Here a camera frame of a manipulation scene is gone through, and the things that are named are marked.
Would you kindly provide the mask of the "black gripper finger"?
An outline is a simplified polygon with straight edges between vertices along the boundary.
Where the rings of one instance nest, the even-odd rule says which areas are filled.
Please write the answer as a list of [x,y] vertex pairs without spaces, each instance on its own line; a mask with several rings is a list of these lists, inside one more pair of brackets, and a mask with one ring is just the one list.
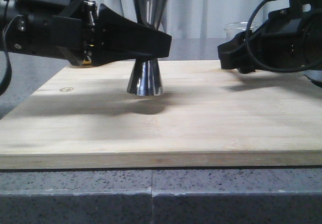
[[245,35],[245,31],[240,32],[231,40],[218,46],[218,57],[222,69],[237,69],[239,73],[256,71],[246,49]]
[[149,60],[169,56],[172,37],[133,22],[100,4],[95,22],[93,66],[127,59]]

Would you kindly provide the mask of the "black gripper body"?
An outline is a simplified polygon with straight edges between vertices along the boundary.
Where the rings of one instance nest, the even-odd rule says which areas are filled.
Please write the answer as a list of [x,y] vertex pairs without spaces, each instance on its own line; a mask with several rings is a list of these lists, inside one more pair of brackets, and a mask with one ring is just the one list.
[[94,40],[89,0],[1,0],[1,50],[83,64]]
[[288,2],[254,34],[254,62],[264,70],[321,70],[321,0]]

